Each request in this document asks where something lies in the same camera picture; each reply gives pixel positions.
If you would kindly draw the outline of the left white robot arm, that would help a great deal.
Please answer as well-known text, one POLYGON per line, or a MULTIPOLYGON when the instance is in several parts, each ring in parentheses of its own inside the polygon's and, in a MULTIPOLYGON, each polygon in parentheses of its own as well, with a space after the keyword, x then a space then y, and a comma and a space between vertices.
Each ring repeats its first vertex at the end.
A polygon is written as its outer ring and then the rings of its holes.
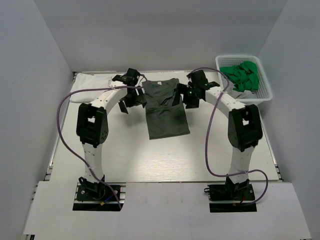
POLYGON ((128 108, 145 106, 142 86, 139 80, 145 75, 129 68, 123 75, 115 75, 111 85, 94 100, 82 103, 78 108, 76 134, 84 151, 85 174, 83 182, 91 182, 88 193, 99 200, 105 196, 103 184, 105 175, 102 168, 102 146, 109 134, 108 114, 119 105, 122 113, 128 114, 128 108))

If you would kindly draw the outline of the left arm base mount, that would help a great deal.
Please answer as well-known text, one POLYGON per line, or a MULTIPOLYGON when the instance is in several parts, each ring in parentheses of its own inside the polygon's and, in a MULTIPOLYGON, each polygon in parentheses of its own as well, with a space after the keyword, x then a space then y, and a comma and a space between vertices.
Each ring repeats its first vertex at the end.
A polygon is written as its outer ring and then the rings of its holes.
POLYGON ((77 183, 73 211, 120 212, 125 203, 126 185, 111 184, 112 190, 102 183, 77 183))

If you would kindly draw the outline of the dark grey t-shirt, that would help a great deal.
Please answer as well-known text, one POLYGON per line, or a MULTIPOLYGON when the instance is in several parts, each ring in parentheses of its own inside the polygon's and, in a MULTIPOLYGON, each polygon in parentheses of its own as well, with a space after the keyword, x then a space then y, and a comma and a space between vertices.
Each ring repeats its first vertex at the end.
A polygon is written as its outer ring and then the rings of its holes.
POLYGON ((144 81, 145 116, 150 140, 178 137, 190 133, 183 103, 173 105, 179 79, 144 81))

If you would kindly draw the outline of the green t-shirt in basket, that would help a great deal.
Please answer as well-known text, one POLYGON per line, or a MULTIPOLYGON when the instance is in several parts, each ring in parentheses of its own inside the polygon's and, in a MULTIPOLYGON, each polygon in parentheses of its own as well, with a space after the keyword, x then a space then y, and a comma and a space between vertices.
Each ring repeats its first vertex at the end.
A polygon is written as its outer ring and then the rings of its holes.
POLYGON ((254 62, 244 61, 239 65, 224 66, 220 68, 233 83, 233 89, 238 92, 245 90, 256 92, 259 89, 258 67, 254 62))

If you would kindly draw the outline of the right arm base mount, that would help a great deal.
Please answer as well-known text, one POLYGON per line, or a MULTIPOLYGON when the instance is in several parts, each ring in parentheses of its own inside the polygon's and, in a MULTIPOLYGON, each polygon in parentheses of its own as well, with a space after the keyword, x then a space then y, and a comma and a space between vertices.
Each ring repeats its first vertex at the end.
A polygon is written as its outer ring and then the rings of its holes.
POLYGON ((257 212, 256 203, 246 205, 255 200, 252 184, 235 194, 227 193, 224 184, 211 184, 204 188, 208 195, 210 213, 253 213, 257 212))

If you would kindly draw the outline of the white folded t-shirt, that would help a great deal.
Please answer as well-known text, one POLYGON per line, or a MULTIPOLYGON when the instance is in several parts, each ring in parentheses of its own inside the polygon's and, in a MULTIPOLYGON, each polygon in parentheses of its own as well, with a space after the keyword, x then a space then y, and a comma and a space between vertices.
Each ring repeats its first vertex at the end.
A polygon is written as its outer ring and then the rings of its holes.
MULTIPOLYGON (((85 89, 102 89, 108 88, 112 82, 109 76, 97 76, 91 74, 78 73, 76 75, 71 92, 85 90, 85 89)), ((71 103, 89 103, 98 98, 104 90, 82 91, 73 94, 69 101, 71 103)))

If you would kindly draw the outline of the grey t-shirt in basket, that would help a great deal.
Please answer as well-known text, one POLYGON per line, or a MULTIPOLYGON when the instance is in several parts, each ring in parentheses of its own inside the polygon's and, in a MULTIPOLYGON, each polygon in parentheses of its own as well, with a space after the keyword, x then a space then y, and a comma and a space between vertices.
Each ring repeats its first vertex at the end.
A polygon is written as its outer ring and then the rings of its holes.
POLYGON ((245 90, 244 92, 234 90, 234 87, 229 87, 226 92, 234 99, 255 99, 256 95, 250 90, 245 90))

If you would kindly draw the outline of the white plastic basket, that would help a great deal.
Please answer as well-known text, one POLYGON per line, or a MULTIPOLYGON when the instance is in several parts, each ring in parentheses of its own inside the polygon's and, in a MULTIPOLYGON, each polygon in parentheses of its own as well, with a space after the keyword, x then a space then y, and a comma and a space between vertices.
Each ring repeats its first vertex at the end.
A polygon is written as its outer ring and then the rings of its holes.
POLYGON ((221 87, 234 99, 259 105, 270 101, 273 94, 263 67, 256 56, 219 55, 215 58, 221 87))

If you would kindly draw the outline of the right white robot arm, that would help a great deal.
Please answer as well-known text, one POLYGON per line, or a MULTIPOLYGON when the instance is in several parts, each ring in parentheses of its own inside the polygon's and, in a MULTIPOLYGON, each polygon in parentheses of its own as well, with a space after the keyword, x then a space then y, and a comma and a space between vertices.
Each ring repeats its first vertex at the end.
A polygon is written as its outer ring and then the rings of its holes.
POLYGON ((179 83, 175 90, 173 105, 184 103, 186 108, 195 109, 203 100, 213 105, 228 119, 227 137, 232 146, 232 157, 229 172, 224 175, 228 185, 226 195, 236 200, 244 193, 249 183, 249 166, 252 154, 259 140, 263 137, 258 107, 246 105, 227 93, 215 81, 208 81, 205 72, 199 68, 187 75, 188 84, 179 83))

